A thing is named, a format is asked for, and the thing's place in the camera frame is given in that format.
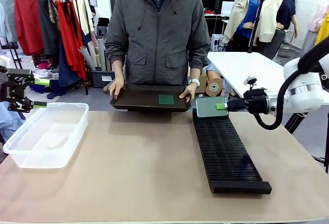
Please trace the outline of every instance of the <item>green object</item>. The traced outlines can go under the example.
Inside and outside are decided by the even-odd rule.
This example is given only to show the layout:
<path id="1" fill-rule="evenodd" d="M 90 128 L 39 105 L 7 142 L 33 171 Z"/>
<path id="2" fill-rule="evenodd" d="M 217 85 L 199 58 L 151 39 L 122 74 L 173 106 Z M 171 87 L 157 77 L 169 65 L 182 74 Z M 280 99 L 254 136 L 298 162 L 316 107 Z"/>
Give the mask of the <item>green object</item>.
<path id="1" fill-rule="evenodd" d="M 223 110 L 223 109 L 227 109 L 227 108 L 224 106 L 223 103 L 220 103 L 220 104 L 217 104 L 217 105 L 216 105 L 216 109 L 217 109 L 217 110 Z"/>
<path id="2" fill-rule="evenodd" d="M 49 86 L 50 80 L 49 79 L 35 79 L 34 84 Z"/>
<path id="3" fill-rule="evenodd" d="M 225 97 L 207 97 L 196 99 L 196 112 L 199 118 L 227 117 L 228 111 L 224 107 Z"/>
<path id="4" fill-rule="evenodd" d="M 38 108 L 38 107 L 47 107 L 46 102 L 33 102 L 33 108 Z"/>
<path id="5" fill-rule="evenodd" d="M 175 100 L 173 95 L 159 95 L 160 105 L 175 105 Z"/>

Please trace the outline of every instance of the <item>jacket zipper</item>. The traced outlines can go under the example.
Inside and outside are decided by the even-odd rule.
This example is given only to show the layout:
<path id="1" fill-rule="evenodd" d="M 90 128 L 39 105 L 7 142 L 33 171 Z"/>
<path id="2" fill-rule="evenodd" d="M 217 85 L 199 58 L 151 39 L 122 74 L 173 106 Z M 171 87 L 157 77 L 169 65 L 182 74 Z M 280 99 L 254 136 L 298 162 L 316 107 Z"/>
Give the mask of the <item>jacket zipper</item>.
<path id="1" fill-rule="evenodd" d="M 153 70 L 153 84 L 155 84 L 156 57 L 157 57 L 157 53 L 158 53 L 159 20 L 160 20 L 160 12 L 158 12 L 158 24 L 157 24 L 157 32 L 156 32 L 156 46 L 155 46 L 155 59 L 154 59 L 154 70 Z"/>

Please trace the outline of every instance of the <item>transparent storage container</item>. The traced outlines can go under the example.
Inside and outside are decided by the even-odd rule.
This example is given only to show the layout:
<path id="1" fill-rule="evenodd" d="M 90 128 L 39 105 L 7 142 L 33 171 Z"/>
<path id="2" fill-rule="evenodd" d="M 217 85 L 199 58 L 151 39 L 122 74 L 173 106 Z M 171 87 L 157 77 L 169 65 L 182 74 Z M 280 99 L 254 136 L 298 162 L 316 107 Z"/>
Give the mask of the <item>transparent storage container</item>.
<path id="1" fill-rule="evenodd" d="M 88 110 L 84 103 L 49 103 L 14 133 L 4 152 L 22 168 L 65 167 L 88 125 Z"/>

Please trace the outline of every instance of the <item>tan tabletop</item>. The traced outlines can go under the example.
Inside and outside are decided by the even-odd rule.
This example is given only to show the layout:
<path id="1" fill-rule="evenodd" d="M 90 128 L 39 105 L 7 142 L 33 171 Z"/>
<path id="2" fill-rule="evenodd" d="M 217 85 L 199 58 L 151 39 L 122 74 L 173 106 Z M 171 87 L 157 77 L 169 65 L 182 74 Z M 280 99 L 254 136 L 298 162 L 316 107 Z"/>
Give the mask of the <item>tan tabletop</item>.
<path id="1" fill-rule="evenodd" d="M 329 217 L 329 177 L 284 127 L 230 118 L 271 195 L 213 195 L 191 113 L 90 112 L 63 170 L 0 165 L 0 220 L 17 222 L 287 222 Z M 268 123 L 273 117 L 266 117 Z"/>

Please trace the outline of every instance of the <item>pink garment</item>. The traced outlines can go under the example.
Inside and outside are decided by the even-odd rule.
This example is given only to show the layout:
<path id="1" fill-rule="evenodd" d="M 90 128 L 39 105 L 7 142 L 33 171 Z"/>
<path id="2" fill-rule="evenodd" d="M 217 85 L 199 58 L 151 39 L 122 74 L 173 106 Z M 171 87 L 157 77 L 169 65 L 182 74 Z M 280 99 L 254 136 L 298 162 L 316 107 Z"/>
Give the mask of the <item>pink garment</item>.
<path id="1" fill-rule="evenodd" d="M 95 48 L 98 48 L 98 41 L 97 41 L 97 38 L 96 38 L 96 35 L 93 31 L 90 32 L 90 35 L 92 37 L 92 42 L 94 43 L 94 47 Z"/>
<path id="2" fill-rule="evenodd" d="M 321 0 L 312 18 L 308 22 L 308 29 L 312 32 L 319 32 L 329 10 L 329 0 Z"/>
<path id="3" fill-rule="evenodd" d="M 38 65 L 38 68 L 39 69 L 48 69 L 49 68 L 49 63 L 48 62 L 41 62 L 39 65 Z"/>

